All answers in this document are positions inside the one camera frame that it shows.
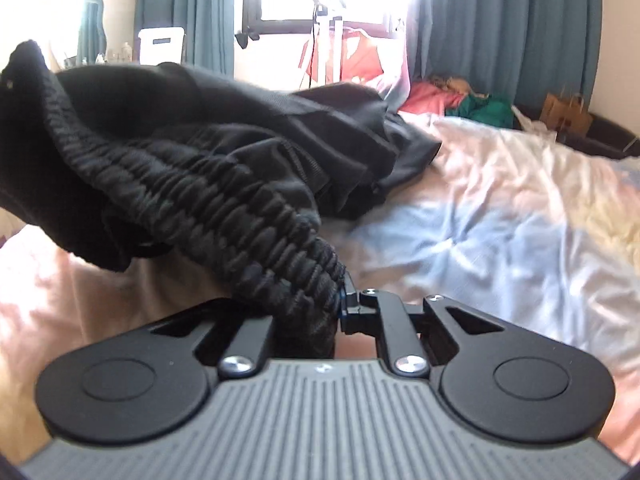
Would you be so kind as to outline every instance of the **bedding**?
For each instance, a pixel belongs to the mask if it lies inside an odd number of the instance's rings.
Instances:
[[[355,222],[325,221],[356,286],[406,302],[439,293],[577,346],[617,386],[601,434],[640,458],[640,182],[634,169],[459,118],[404,116],[442,141],[433,165]],[[0,451],[47,441],[34,403],[57,355],[225,295],[177,251],[114,273],[28,226],[0,250]],[[371,356],[364,336],[337,356]]]
[[[23,226],[24,222],[19,218],[16,218],[4,209],[0,209],[0,247],[2,247],[5,242],[15,235]]]

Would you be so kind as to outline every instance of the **orange garment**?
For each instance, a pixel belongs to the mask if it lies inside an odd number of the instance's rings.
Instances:
[[[358,46],[349,55],[348,42],[358,38]],[[305,61],[306,50],[309,48],[309,41],[302,48],[302,56],[298,68],[302,68]],[[340,81],[352,81],[357,78],[358,83],[367,83],[384,73],[380,64],[378,47],[374,40],[360,29],[345,28],[342,34],[342,69],[340,71]],[[306,74],[311,75],[314,81],[318,81],[318,37],[316,37],[316,47],[313,57],[306,67]],[[329,59],[326,64],[326,82],[334,82],[334,32],[329,33]]]
[[[426,81],[412,82],[409,97],[400,110],[411,114],[444,115],[448,108],[458,108],[465,97],[466,94],[441,90]]]

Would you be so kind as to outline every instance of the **gray ribbed surface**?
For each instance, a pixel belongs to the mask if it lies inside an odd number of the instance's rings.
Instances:
[[[617,480],[626,469],[594,440],[544,451],[483,440],[426,384],[376,361],[332,361],[324,373],[320,364],[272,362],[223,383],[197,418],[158,441],[56,442],[23,471],[33,480]]]

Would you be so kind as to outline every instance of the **curtain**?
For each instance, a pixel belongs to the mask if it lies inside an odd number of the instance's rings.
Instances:
[[[76,65],[94,64],[98,54],[107,53],[107,37],[102,26],[104,3],[102,0],[84,0],[82,20],[78,33],[78,54]]]
[[[593,91],[602,0],[415,0],[413,79],[460,76],[478,92],[542,107],[547,91]]]
[[[214,72],[234,72],[234,0],[137,0],[135,31],[182,27],[185,62]]]

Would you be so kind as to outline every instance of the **window frame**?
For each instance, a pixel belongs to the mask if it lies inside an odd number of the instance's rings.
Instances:
[[[360,28],[372,38],[397,38],[394,19],[386,14],[383,23],[344,22],[344,27]],[[242,34],[258,40],[261,34],[310,34],[312,20],[263,20],[262,0],[242,0]]]

